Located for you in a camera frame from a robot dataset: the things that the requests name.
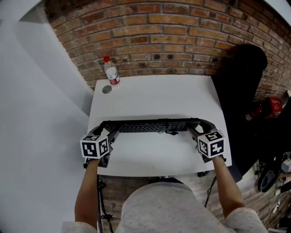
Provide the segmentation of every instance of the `water bottle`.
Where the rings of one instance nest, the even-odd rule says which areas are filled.
[[[110,58],[108,56],[104,57],[103,61],[104,61],[104,70],[110,83],[112,85],[118,84],[120,82],[120,78],[118,76],[117,68],[115,64],[112,61],[110,61]]]

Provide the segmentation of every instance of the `white tabletop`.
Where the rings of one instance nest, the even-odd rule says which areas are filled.
[[[108,120],[200,118],[215,124],[225,139],[226,164],[231,152],[224,116],[210,76],[151,75],[121,78],[108,94],[102,88],[109,80],[98,80],[92,102],[88,132]],[[112,144],[107,168],[110,176],[151,177],[213,170],[204,163],[188,132],[177,135],[157,132],[120,133]]]

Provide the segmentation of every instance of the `wooden floor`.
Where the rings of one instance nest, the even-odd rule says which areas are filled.
[[[282,193],[275,197],[274,192],[281,184],[274,185],[268,192],[261,193],[257,188],[258,177],[254,175],[255,166],[250,169],[243,179],[237,183],[240,188],[245,206],[254,209],[264,223],[265,227],[273,228],[279,222],[281,216],[285,215],[290,200],[290,192]],[[176,176],[178,180],[187,185],[195,194],[197,200],[203,205],[207,196],[207,189],[210,187],[215,176],[211,171],[206,177],[199,178],[197,174],[188,174]],[[109,177],[101,176],[108,186],[103,190],[104,204],[107,213],[112,214],[114,221],[112,222],[113,230],[119,224],[121,217],[121,209],[124,201],[138,188],[156,182],[157,178],[151,177]],[[280,199],[280,207],[276,213],[270,213],[271,209],[276,205],[278,198]],[[223,220],[221,205],[218,199],[216,184],[213,186],[207,209],[219,220]],[[109,225],[103,220],[103,232],[109,233]]]

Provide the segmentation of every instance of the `bottle cap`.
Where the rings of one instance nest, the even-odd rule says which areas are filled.
[[[109,62],[109,61],[110,61],[110,58],[109,58],[108,56],[105,56],[105,57],[103,58],[103,61],[104,61],[104,62]]]

